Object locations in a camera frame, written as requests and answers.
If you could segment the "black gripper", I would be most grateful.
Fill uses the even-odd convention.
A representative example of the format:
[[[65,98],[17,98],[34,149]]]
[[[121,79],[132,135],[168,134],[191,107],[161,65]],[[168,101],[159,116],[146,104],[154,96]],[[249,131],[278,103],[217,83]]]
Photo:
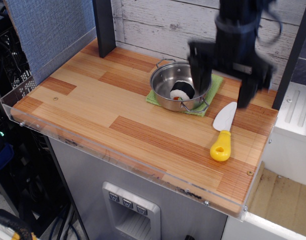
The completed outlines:
[[[258,25],[216,24],[215,42],[190,41],[188,62],[193,86],[200,94],[209,88],[212,69],[245,78],[239,89],[237,108],[245,109],[258,89],[271,87],[274,67],[255,52]]]

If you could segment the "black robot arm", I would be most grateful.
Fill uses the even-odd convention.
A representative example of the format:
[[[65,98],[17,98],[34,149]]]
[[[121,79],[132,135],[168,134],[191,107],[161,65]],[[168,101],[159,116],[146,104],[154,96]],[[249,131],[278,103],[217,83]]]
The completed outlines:
[[[257,91],[271,86],[272,63],[255,50],[261,15],[268,0],[222,0],[215,18],[215,42],[190,41],[188,62],[193,85],[206,87],[212,70],[241,80],[237,107],[245,109]]]

